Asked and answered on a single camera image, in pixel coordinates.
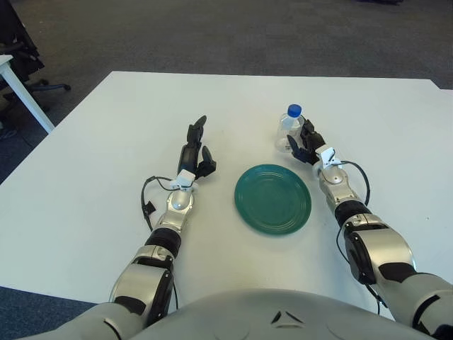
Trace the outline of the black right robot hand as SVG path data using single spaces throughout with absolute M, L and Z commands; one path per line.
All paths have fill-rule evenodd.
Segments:
M 297 141 L 291 135 L 287 135 L 287 140 L 292 150 L 292 156 L 303 163 L 312 166 L 315 165 L 315 163 L 320 160 L 316 150 L 326 144 L 324 139 L 317 131 L 315 131 L 310 120 L 304 122 L 299 136 L 302 139 L 303 147 L 299 147 Z

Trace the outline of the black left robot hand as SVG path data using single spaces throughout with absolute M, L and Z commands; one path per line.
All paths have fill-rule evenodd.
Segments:
M 195 175 L 195 180 L 206 177 L 217 169 L 209 148 L 202 146 L 202 136 L 207 116 L 203 115 L 194 124 L 188 127 L 186 144 L 183 145 L 178 163 L 178 172 L 189 171 Z

